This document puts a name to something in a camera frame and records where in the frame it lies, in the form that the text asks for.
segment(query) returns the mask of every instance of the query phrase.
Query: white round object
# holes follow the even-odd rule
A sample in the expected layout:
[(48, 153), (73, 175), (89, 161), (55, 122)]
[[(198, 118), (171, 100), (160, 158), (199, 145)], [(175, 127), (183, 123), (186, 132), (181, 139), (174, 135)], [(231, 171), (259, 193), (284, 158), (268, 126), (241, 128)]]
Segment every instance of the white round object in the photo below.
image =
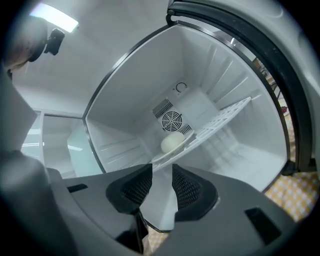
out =
[(163, 139), (161, 142), (161, 150), (163, 153), (169, 153), (178, 147), (185, 139), (186, 137), (181, 132), (174, 131)]

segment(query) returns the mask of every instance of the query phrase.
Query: rectangular vent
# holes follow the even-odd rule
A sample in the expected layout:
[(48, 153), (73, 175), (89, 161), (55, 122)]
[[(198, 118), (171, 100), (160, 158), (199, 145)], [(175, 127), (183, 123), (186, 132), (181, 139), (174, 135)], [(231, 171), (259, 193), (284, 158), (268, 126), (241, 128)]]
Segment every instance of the rectangular vent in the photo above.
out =
[(152, 113), (154, 116), (158, 119), (161, 117), (165, 112), (167, 112), (169, 109), (173, 107), (172, 103), (168, 99), (164, 99), (160, 102), (158, 106), (156, 106), (154, 109), (152, 109)]
[(183, 135), (187, 134), (190, 132), (192, 129), (189, 124), (186, 124), (184, 127), (182, 127), (179, 132), (182, 133)]
[(247, 209), (244, 212), (266, 246), (280, 237), (280, 230), (259, 207)]

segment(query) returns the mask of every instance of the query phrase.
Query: refrigerator shelf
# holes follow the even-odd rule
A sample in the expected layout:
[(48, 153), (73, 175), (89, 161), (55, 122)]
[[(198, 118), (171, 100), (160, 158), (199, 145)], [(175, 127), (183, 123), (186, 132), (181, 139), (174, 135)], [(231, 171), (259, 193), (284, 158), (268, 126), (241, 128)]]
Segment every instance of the refrigerator shelf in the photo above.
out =
[(153, 172), (157, 172), (160, 169), (176, 162), (178, 159), (200, 146), (203, 142), (228, 124), (251, 100), (251, 97), (248, 97), (222, 109), (214, 118), (212, 118), (212, 120), (195, 131), (195, 138), (190, 143), (186, 144), (182, 150), (177, 151), (171, 156), (169, 155), (169, 159), (165, 158), (161, 163), (153, 164)]

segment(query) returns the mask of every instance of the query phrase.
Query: white plate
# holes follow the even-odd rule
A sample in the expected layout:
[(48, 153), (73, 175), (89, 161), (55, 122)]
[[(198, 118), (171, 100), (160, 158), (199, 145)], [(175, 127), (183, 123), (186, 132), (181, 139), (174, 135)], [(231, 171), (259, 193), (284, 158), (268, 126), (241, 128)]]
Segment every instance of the white plate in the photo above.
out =
[(179, 149), (181, 149), (188, 142), (188, 140), (192, 137), (192, 135), (194, 135), (194, 133), (195, 133), (195, 131), (193, 130), (184, 141), (182, 141), (176, 148), (174, 148), (170, 152), (168, 152), (166, 154), (164, 154), (164, 153), (157, 154), (154, 158), (152, 158), (151, 162), (153, 162), (153, 163), (158, 162), (158, 161), (170, 156), (172, 153), (178, 151)]

